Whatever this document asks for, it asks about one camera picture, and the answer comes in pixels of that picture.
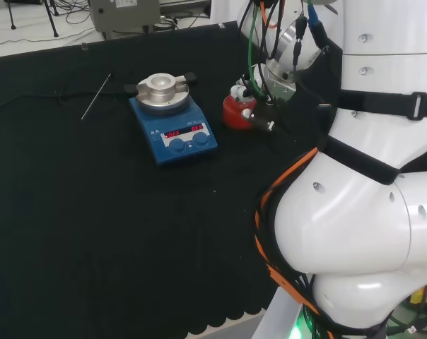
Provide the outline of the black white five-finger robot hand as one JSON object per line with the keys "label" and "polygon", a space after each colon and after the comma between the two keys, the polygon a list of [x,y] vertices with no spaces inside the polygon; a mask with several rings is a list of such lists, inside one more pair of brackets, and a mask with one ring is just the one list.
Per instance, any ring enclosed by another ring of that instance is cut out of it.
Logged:
{"label": "black white five-finger robot hand", "polygon": [[264,64],[252,66],[252,71],[264,97],[257,97],[250,75],[241,76],[223,101],[223,122],[237,130],[290,133],[286,104],[296,92],[295,83],[277,77]]}

